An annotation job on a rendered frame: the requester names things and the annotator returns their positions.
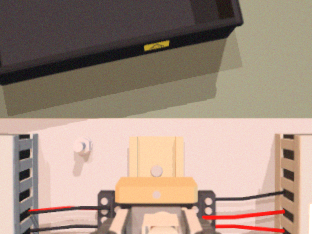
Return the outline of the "dark brown tray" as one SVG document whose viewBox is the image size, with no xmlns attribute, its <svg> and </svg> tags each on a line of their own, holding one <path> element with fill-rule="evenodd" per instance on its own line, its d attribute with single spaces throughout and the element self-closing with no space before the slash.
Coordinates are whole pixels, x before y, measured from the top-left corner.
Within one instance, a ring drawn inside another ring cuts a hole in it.
<svg viewBox="0 0 312 234">
<path fill-rule="evenodd" d="M 225 39 L 243 23 L 239 0 L 0 0 L 0 85 Z"/>
</svg>

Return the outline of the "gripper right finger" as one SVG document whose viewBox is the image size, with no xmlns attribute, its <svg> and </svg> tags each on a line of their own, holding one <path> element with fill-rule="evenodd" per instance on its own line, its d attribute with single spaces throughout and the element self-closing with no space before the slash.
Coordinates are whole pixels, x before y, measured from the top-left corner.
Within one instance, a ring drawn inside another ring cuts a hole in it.
<svg viewBox="0 0 312 234">
<path fill-rule="evenodd" d="M 221 234 L 220 232 L 213 231 L 208 220 L 204 218 L 197 219 L 194 210 L 182 210 L 182 214 L 186 226 L 186 234 Z"/>
</svg>

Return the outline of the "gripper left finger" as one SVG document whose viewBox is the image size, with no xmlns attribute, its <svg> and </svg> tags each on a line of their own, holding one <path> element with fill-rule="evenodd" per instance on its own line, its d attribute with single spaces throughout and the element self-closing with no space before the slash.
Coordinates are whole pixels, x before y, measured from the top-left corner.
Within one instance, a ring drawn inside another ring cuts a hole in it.
<svg viewBox="0 0 312 234">
<path fill-rule="evenodd" d="M 131 210 L 119 209 L 115 219 L 108 218 L 104 220 L 99 228 L 100 230 L 91 232 L 89 234 L 126 234 L 126 225 L 130 212 Z"/>
</svg>

